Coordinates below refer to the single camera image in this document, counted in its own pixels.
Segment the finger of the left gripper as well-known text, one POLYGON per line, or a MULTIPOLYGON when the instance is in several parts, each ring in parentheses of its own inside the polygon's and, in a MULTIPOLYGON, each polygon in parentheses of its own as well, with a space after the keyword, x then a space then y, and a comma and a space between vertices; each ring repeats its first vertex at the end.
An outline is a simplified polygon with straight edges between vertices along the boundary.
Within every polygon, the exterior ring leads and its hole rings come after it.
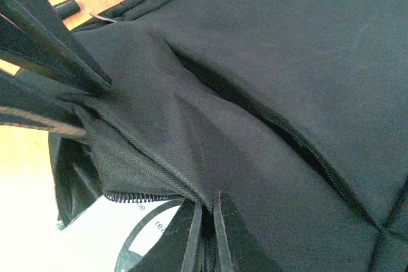
POLYGON ((1 71, 1 125, 37 129, 65 137, 86 131, 73 110, 40 89, 1 71))
POLYGON ((1 0, 1 58, 91 94, 112 84, 48 0, 1 0))

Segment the grey square book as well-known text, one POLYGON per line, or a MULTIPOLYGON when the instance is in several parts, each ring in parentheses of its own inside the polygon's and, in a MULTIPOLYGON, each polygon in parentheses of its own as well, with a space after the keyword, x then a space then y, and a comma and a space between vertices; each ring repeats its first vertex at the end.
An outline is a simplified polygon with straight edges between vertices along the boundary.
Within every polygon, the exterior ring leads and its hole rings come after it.
POLYGON ((181 204, 99 198, 60 232, 56 270, 129 271, 159 241, 181 204))

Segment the black student backpack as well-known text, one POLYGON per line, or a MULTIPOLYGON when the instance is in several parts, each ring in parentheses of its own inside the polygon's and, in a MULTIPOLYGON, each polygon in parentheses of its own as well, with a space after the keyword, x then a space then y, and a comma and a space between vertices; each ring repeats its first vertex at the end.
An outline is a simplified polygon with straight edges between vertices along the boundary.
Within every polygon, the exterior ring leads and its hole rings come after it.
POLYGON ((103 190, 222 213, 235 271, 407 270, 407 0, 126 0, 64 94, 103 190))

